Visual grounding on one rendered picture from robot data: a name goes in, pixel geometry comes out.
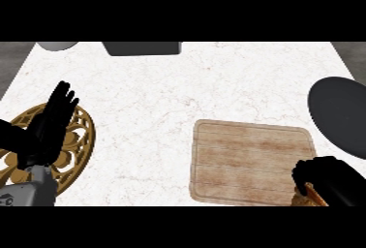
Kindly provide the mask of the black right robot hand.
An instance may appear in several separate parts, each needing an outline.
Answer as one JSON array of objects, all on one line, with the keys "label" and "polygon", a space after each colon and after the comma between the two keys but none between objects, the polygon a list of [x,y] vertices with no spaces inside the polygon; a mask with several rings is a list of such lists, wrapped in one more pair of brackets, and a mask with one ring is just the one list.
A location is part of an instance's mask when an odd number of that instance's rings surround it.
[{"label": "black right robot hand", "polygon": [[366,206],[366,178],[333,156],[299,160],[292,169],[292,178],[302,197],[311,195],[305,187],[309,183],[329,206]]}]

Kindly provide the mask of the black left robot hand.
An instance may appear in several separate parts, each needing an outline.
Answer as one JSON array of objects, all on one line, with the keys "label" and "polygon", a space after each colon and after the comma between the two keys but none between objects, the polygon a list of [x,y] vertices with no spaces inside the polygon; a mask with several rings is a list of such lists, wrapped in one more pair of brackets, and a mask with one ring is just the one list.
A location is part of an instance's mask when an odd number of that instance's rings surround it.
[{"label": "black left robot hand", "polygon": [[19,170],[56,162],[76,104],[69,83],[60,81],[45,108],[32,117],[26,129],[0,119],[0,148],[16,153]]}]

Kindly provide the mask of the golden brown croissant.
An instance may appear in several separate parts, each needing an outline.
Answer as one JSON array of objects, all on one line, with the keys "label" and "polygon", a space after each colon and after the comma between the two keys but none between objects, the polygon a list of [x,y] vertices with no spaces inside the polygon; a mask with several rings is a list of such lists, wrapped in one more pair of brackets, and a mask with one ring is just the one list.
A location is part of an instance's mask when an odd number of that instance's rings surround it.
[{"label": "golden brown croissant", "polygon": [[305,183],[303,187],[305,187],[305,195],[302,195],[299,193],[299,190],[295,189],[292,206],[327,206],[327,203],[317,194],[312,185],[309,183]]}]

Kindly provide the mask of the wooden cutting board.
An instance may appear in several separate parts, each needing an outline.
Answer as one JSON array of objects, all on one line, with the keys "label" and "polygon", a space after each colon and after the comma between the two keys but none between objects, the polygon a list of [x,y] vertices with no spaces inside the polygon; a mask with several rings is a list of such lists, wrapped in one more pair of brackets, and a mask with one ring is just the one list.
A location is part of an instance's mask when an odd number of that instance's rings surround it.
[{"label": "wooden cutting board", "polygon": [[315,156],[299,127],[202,119],[194,124],[190,196],[230,205],[289,205],[292,169]]}]

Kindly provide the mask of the dark grey pan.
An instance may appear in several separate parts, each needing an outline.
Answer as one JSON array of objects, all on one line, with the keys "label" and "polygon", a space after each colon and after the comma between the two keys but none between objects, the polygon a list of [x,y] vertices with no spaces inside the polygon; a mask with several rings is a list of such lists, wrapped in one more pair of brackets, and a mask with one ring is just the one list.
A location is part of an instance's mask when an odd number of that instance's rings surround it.
[{"label": "dark grey pan", "polygon": [[366,86],[343,77],[318,79],[308,91],[306,107],[329,142],[366,160]]}]

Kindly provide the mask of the ornate golden trivet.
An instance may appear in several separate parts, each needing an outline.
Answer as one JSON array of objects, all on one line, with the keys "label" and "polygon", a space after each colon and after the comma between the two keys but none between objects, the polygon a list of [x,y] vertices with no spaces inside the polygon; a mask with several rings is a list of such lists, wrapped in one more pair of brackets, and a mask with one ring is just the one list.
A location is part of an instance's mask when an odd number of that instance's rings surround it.
[{"label": "ornate golden trivet", "polygon": [[[95,129],[86,111],[76,106],[66,127],[66,136],[58,159],[50,167],[60,194],[78,178],[94,148]],[[17,169],[17,155],[0,149],[0,188],[11,183],[27,182],[32,175]]]}]

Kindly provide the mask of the pale grey round vessel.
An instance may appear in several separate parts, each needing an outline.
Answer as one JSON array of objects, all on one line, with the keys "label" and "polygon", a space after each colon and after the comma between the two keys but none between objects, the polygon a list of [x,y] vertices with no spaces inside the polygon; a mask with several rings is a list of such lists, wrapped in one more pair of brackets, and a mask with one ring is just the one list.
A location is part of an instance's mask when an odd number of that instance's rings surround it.
[{"label": "pale grey round vessel", "polygon": [[60,51],[70,48],[75,42],[38,42],[38,45],[48,51]]}]

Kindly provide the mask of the dark grey box appliance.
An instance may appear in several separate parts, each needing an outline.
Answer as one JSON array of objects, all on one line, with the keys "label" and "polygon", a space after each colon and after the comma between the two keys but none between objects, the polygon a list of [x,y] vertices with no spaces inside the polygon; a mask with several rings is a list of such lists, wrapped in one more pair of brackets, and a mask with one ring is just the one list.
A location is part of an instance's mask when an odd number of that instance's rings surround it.
[{"label": "dark grey box appliance", "polygon": [[103,42],[110,56],[175,55],[179,42]]}]

